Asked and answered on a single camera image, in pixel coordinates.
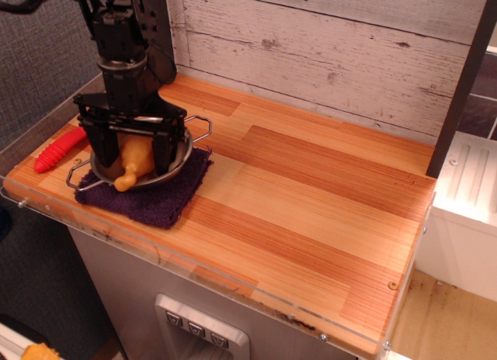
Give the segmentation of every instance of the control panel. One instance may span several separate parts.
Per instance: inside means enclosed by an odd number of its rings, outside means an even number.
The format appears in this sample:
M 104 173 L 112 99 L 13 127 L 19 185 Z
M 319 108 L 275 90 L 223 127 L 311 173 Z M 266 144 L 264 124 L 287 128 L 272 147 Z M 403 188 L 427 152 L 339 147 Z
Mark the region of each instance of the control panel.
M 164 294 L 155 312 L 171 360 L 250 360 L 249 337 L 239 329 Z

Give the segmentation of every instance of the dark purple cloth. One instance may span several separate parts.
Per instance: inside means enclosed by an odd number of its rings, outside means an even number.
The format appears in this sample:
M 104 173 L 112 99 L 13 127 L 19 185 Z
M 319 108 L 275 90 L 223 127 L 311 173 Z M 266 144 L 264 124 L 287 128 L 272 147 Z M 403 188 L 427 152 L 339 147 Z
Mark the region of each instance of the dark purple cloth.
M 128 215 L 132 220 L 168 230 L 178 221 L 183 208 L 202 184 L 212 164 L 209 156 L 209 151 L 193 148 L 181 172 L 154 188 L 118 192 L 113 186 L 104 183 L 84 192 L 76 192 L 75 198 L 79 203 Z M 98 180 L 90 170 L 79 187 L 84 188 Z

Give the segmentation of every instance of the metal bowl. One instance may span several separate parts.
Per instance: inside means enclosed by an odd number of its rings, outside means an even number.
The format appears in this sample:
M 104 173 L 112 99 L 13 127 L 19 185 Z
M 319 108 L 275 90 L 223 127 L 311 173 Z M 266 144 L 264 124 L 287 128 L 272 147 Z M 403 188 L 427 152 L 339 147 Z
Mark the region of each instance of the metal bowl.
M 135 185 L 133 185 L 130 191 L 137 191 L 147 188 L 153 188 L 157 185 L 167 182 L 171 180 L 178 173 L 181 172 L 183 165 L 188 161 L 189 156 L 192 154 L 193 143 L 196 143 L 198 140 L 203 139 L 204 137 L 208 137 L 212 133 L 212 122 L 210 119 L 202 117 L 202 116 L 191 116 L 190 118 L 185 119 L 185 122 L 188 122 L 192 119 L 202 119 L 209 123 L 209 130 L 204 135 L 193 139 L 191 132 L 188 129 L 185 129 L 185 140 L 178 142 L 178 148 L 176 151 L 176 159 L 171 162 L 169 165 L 169 170 L 163 175 L 157 176 L 155 172 L 150 172 L 144 176 L 138 178 Z M 100 179 L 99 181 L 92 183 L 91 185 L 87 185 L 84 188 L 79 187 L 78 185 L 71 183 L 71 177 L 75 170 L 78 168 L 90 163 L 93 173 Z M 113 185 L 114 180 L 119 178 L 124 174 L 124 169 L 121 165 L 120 159 L 114 161 L 114 163 L 109 167 L 105 168 L 101 165 L 96 159 L 96 155 L 94 152 L 90 154 L 90 159 L 82 162 L 81 164 L 77 164 L 69 170 L 68 177 L 66 179 L 66 183 L 69 187 L 76 189 L 78 192 L 83 192 L 102 183 L 107 183 Z

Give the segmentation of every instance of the yellow object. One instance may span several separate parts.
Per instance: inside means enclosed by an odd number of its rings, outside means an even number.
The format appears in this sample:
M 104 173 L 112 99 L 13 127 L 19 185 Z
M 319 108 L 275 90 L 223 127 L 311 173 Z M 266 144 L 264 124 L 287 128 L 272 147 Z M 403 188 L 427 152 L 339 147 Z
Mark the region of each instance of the yellow object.
M 26 347 L 21 360 L 59 360 L 59 354 L 46 344 L 32 344 Z
M 154 169 L 152 139 L 141 135 L 126 135 L 120 151 L 125 173 L 114 181 L 114 187 L 119 192 L 125 192 L 136 184 L 138 178 Z

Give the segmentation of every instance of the bowl handle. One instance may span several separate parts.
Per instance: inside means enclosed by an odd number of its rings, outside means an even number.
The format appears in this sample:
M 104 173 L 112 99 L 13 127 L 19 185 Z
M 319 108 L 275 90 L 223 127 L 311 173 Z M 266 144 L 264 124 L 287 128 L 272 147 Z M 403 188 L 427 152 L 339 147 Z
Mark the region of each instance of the bowl handle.
M 212 121 L 210 119 L 208 119 L 207 117 L 195 115 L 195 116 L 185 118 L 185 122 L 188 122 L 188 121 L 195 119 L 195 118 L 208 122 L 209 123 L 209 130 L 204 135 L 200 135 L 199 137 L 196 137 L 195 139 L 193 139 L 194 143 L 196 143 L 197 141 L 202 140 L 204 137 L 208 137 L 209 135 L 212 134 Z
M 100 185 L 103 183 L 103 180 L 100 179 L 99 181 L 95 182 L 95 183 L 92 183 L 90 185 L 87 185 L 86 187 L 84 188 L 81 188 L 79 185 L 76 185 L 76 184 L 72 184 L 71 183 L 71 178 L 72 178 L 72 173 L 75 172 L 76 170 L 78 170 L 79 168 L 82 168 L 83 166 L 85 166 L 86 164 L 89 164 L 90 163 L 90 160 L 86 160 L 86 161 L 83 161 L 81 164 L 77 164 L 76 166 L 73 166 L 70 170 L 69 170 L 69 173 L 68 173 L 68 177 L 65 179 L 65 184 L 67 184 L 69 187 L 75 189 L 76 191 L 78 192 L 84 192 L 86 191 L 87 189 L 91 189 L 93 187 L 96 187 L 97 185 Z

